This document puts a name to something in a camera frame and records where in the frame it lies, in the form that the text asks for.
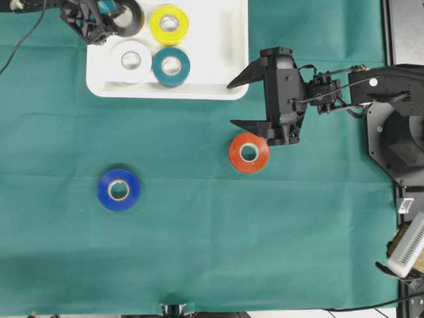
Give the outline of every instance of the black cable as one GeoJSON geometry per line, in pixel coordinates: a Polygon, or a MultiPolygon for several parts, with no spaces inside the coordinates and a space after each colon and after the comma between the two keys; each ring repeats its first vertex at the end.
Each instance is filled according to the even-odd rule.
{"type": "Polygon", "coordinates": [[[315,96],[315,97],[312,97],[312,98],[302,99],[302,100],[300,100],[300,99],[293,99],[293,102],[294,103],[309,103],[309,102],[314,101],[316,99],[321,99],[323,97],[330,96],[330,95],[332,95],[334,93],[337,93],[338,91],[344,90],[345,88],[349,88],[349,87],[352,87],[352,86],[355,86],[355,85],[364,83],[365,81],[372,80],[373,78],[403,78],[405,80],[424,82],[424,79],[409,78],[407,76],[390,75],[390,74],[387,74],[387,75],[377,75],[377,76],[371,76],[369,78],[364,78],[364,79],[361,79],[359,81],[354,81],[353,83],[346,84],[344,86],[339,87],[338,89],[335,89],[334,91],[330,91],[329,93],[322,94],[320,96],[315,96]]]}
{"type": "Polygon", "coordinates": [[[300,71],[300,70],[302,70],[304,68],[313,68],[313,75],[317,75],[317,73],[318,73],[318,69],[313,64],[304,65],[304,66],[298,68],[298,70],[300,71]]]}
{"type": "Polygon", "coordinates": [[[387,316],[386,314],[382,313],[380,310],[378,310],[377,308],[374,308],[375,311],[377,311],[378,313],[380,313],[381,316],[384,316],[385,318],[390,318],[389,316],[387,316]]]}
{"type": "Polygon", "coordinates": [[[345,311],[358,311],[358,310],[365,310],[365,309],[375,309],[375,308],[380,308],[380,307],[384,307],[384,306],[387,306],[387,305],[392,305],[394,303],[400,303],[402,301],[410,300],[412,298],[419,297],[419,296],[424,296],[424,291],[421,291],[419,293],[413,293],[411,295],[401,297],[401,298],[397,298],[397,299],[394,299],[394,300],[386,301],[385,303],[377,303],[376,305],[370,305],[370,306],[364,306],[364,307],[355,307],[355,308],[345,308],[345,309],[326,309],[326,310],[332,311],[333,313],[342,313],[342,312],[345,312],[345,311]]]}
{"type": "Polygon", "coordinates": [[[322,73],[322,75],[336,75],[336,74],[341,74],[341,73],[347,73],[347,72],[355,71],[357,69],[358,68],[355,68],[355,67],[344,68],[342,70],[337,70],[337,71],[333,71],[333,72],[322,73]]]}
{"type": "Polygon", "coordinates": [[[353,107],[355,107],[355,105],[347,105],[346,104],[346,102],[345,101],[343,101],[343,99],[341,99],[340,97],[338,97],[337,98],[337,100],[342,104],[342,106],[343,106],[343,108],[341,108],[341,109],[344,109],[344,110],[346,110],[346,112],[350,115],[350,116],[352,116],[353,118],[355,118],[355,119],[361,119],[361,118],[363,118],[364,116],[365,116],[365,114],[366,114],[366,112],[368,111],[368,109],[371,107],[371,105],[370,106],[360,106],[360,105],[357,105],[356,107],[357,108],[363,108],[363,112],[362,113],[356,113],[356,112],[354,112],[354,111],[352,111],[350,108],[348,108],[348,107],[350,107],[350,106],[353,106],[353,107]]]}
{"type": "Polygon", "coordinates": [[[326,310],[326,312],[327,312],[327,313],[329,313],[330,315],[332,315],[332,316],[333,316],[333,318],[337,318],[337,317],[336,317],[336,315],[335,315],[334,313],[332,313],[331,311],[326,310]]]}
{"type": "Polygon", "coordinates": [[[358,108],[361,108],[361,106],[358,106],[358,105],[346,105],[346,106],[343,106],[343,107],[337,107],[337,108],[330,109],[326,113],[332,113],[332,112],[335,112],[335,111],[348,111],[350,109],[358,109],[358,108]]]}
{"type": "Polygon", "coordinates": [[[298,119],[296,119],[296,122],[301,121],[305,117],[305,114],[306,113],[304,113],[302,116],[300,116],[298,119]]]}
{"type": "Polygon", "coordinates": [[[41,16],[38,18],[38,20],[35,22],[35,24],[32,26],[32,28],[30,28],[29,31],[15,45],[15,47],[13,48],[12,54],[9,56],[9,59],[7,60],[6,64],[1,68],[0,75],[6,70],[7,66],[9,66],[9,64],[12,62],[13,56],[15,56],[16,52],[21,47],[22,43],[25,42],[25,40],[31,35],[32,32],[34,32],[34,30],[40,24],[42,18],[44,18],[44,14],[46,12],[46,7],[47,7],[47,0],[44,0],[44,2],[42,4],[41,16]]]}

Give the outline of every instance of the orange tape roll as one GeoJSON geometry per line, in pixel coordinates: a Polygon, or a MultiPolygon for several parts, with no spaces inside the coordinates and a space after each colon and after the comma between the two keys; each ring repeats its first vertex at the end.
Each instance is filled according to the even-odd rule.
{"type": "Polygon", "coordinates": [[[254,174],[263,169],[270,158],[270,149],[265,139],[249,132],[234,138],[229,148],[229,158],[233,167],[244,174],[254,174]],[[242,154],[246,147],[254,151],[252,158],[245,158],[242,154]]]}

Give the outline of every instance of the black metal frame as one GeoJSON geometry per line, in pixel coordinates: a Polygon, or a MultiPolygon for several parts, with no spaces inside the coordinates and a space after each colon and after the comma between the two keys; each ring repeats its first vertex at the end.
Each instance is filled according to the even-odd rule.
{"type": "MultiPolygon", "coordinates": [[[[395,50],[395,40],[394,40],[394,25],[393,25],[393,17],[395,12],[393,12],[393,0],[382,0],[382,14],[383,14],[383,24],[384,24],[384,39],[386,44],[386,59],[387,65],[395,65],[396,64],[396,50],[395,50]]],[[[383,113],[390,112],[387,107],[379,107],[379,110],[383,113]]],[[[369,117],[367,120],[368,127],[368,139],[372,134],[376,134],[375,132],[375,123],[370,127],[370,123],[373,121],[381,121],[380,119],[376,119],[374,117],[369,117]]],[[[372,142],[369,141],[368,146],[372,147],[372,142]]],[[[402,225],[404,222],[411,221],[417,212],[424,207],[424,187],[407,187],[399,184],[394,184],[395,189],[395,198],[396,201],[399,202],[403,198],[414,198],[413,205],[411,206],[408,214],[397,214],[397,226],[402,225]]],[[[412,293],[424,292],[424,288],[419,288],[418,290],[412,290],[409,286],[403,283],[399,283],[398,294],[399,297],[405,297],[411,295],[412,293]]],[[[403,301],[398,304],[396,308],[396,317],[397,318],[417,318],[424,317],[424,305],[421,304],[420,298],[411,299],[409,301],[403,301]]]]}

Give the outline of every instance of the green cloth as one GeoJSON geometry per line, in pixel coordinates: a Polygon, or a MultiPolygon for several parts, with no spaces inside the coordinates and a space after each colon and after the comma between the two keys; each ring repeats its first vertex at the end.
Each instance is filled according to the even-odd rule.
{"type": "MultiPolygon", "coordinates": [[[[251,60],[282,45],[323,71],[384,65],[379,0],[251,0],[249,9],[251,60]]],[[[1,61],[39,14],[0,15],[1,61]]],[[[99,98],[85,84],[85,49],[50,10],[0,76],[1,315],[396,297],[396,280],[374,266],[396,228],[392,183],[367,155],[364,121],[311,107],[301,143],[272,148],[246,176],[227,158],[240,133],[229,121],[265,118],[261,83],[231,102],[99,98]],[[141,180],[124,213],[96,196],[113,167],[141,180]]]]}

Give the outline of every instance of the tape roll core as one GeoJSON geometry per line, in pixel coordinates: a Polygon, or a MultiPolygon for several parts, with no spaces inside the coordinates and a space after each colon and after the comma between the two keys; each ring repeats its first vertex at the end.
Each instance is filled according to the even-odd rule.
{"type": "Polygon", "coordinates": [[[167,87],[183,84],[190,73],[190,60],[179,48],[164,48],[153,57],[153,73],[167,87]]]}
{"type": "Polygon", "coordinates": [[[136,35],[144,25],[144,11],[135,0],[115,0],[125,10],[112,20],[117,29],[117,36],[125,38],[136,35]]]}
{"type": "Polygon", "coordinates": [[[97,196],[107,209],[116,212],[125,211],[140,199],[140,182],[134,174],[127,170],[111,170],[99,180],[97,196]],[[113,195],[113,186],[117,184],[124,184],[127,189],[122,197],[113,195]]]}
{"type": "Polygon", "coordinates": [[[124,41],[111,53],[111,71],[114,81],[136,84],[146,81],[152,70],[152,55],[138,41],[124,41]]]}
{"type": "Polygon", "coordinates": [[[229,148],[229,159],[233,167],[244,174],[254,174],[263,169],[270,158],[270,149],[266,140],[249,132],[238,135],[229,148]],[[253,159],[242,155],[243,148],[251,147],[255,151],[253,159]]]}
{"type": "Polygon", "coordinates": [[[176,5],[162,5],[150,17],[150,30],[156,41],[164,46],[175,46],[183,41],[189,29],[189,20],[176,5]]]}

